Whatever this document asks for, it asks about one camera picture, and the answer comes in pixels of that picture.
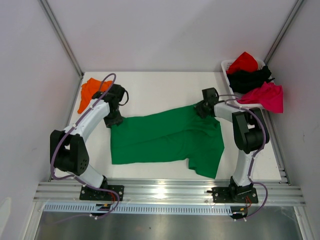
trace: metal floor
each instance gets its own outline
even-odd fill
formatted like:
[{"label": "metal floor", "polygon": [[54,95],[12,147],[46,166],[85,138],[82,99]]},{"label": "metal floor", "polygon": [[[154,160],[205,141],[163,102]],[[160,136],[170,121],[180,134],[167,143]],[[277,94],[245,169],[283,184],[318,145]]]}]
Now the metal floor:
[{"label": "metal floor", "polygon": [[302,240],[293,207],[264,207],[247,222],[229,216],[114,213],[94,220],[43,212],[36,240]]}]

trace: white table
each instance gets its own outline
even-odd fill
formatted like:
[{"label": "white table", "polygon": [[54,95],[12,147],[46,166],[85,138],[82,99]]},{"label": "white table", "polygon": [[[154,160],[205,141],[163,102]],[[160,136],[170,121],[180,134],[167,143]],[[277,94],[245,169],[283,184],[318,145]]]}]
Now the white table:
[{"label": "white table", "polygon": [[[110,72],[86,72],[82,84],[90,78],[102,80]],[[221,72],[116,72],[116,83],[129,93],[129,102],[120,107],[124,117],[146,116],[197,103],[203,99],[202,89],[216,88],[219,94],[228,94]],[[71,123],[79,117],[81,101],[79,91],[71,117]],[[216,180],[229,180],[236,169],[238,148],[234,142],[232,124],[217,118],[221,123],[224,152],[218,167]],[[208,180],[188,169],[188,160],[159,163],[131,163],[112,165],[110,129],[102,120],[86,142],[90,164],[107,178]],[[57,176],[65,172],[56,171]],[[265,145],[256,157],[253,172],[255,181],[280,181],[272,144]]]}]

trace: laundry basket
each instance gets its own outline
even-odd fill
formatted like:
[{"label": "laundry basket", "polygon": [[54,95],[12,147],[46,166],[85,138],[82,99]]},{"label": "laundry basket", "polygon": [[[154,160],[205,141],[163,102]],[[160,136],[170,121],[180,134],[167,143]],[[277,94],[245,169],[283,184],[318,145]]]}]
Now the laundry basket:
[{"label": "laundry basket", "polygon": [[[264,61],[258,59],[258,58],[254,58],[256,60],[256,62],[258,63],[258,70],[261,70],[264,66],[265,66],[265,63]],[[230,87],[230,82],[229,82],[229,79],[228,79],[228,76],[227,76],[227,70],[229,69],[229,67],[231,66],[231,64],[234,63],[236,59],[232,59],[232,60],[224,60],[221,62],[221,67],[222,67],[222,71],[223,71],[223,75],[224,75],[224,79],[225,79],[225,82],[229,88],[229,92],[230,94],[232,95],[237,95],[239,96],[240,98],[242,97],[243,94],[241,93],[238,93],[238,92],[234,92],[232,90],[232,88]],[[236,105],[236,106],[240,106],[240,107],[243,107],[243,108],[260,108],[260,109],[265,109],[260,103],[253,103],[253,104],[241,104],[241,103],[238,103],[236,101],[236,98],[234,96],[230,96],[230,99],[234,99],[234,101],[230,101],[231,104],[233,105]]]}]

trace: white wall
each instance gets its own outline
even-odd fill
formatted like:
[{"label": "white wall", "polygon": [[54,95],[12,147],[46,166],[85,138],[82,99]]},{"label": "white wall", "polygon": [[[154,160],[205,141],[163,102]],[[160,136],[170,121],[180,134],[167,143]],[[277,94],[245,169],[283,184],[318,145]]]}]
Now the white wall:
[{"label": "white wall", "polygon": [[284,114],[272,117],[285,166],[292,182],[302,187],[320,236],[319,10],[320,1],[306,1],[269,66],[284,91]]},{"label": "white wall", "polygon": [[0,202],[12,198],[2,239],[18,240],[79,79],[38,1],[2,0],[0,32]]},{"label": "white wall", "polygon": [[220,71],[264,58],[296,0],[49,0],[84,71]]}]

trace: green shirt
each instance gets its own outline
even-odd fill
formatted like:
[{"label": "green shirt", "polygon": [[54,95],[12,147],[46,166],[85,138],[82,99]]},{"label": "green shirt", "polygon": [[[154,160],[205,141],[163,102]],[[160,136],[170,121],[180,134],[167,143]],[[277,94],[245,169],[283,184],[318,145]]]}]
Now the green shirt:
[{"label": "green shirt", "polygon": [[189,169],[214,179],[223,151],[220,122],[200,118],[194,105],[124,118],[111,127],[112,164],[189,159]]}]

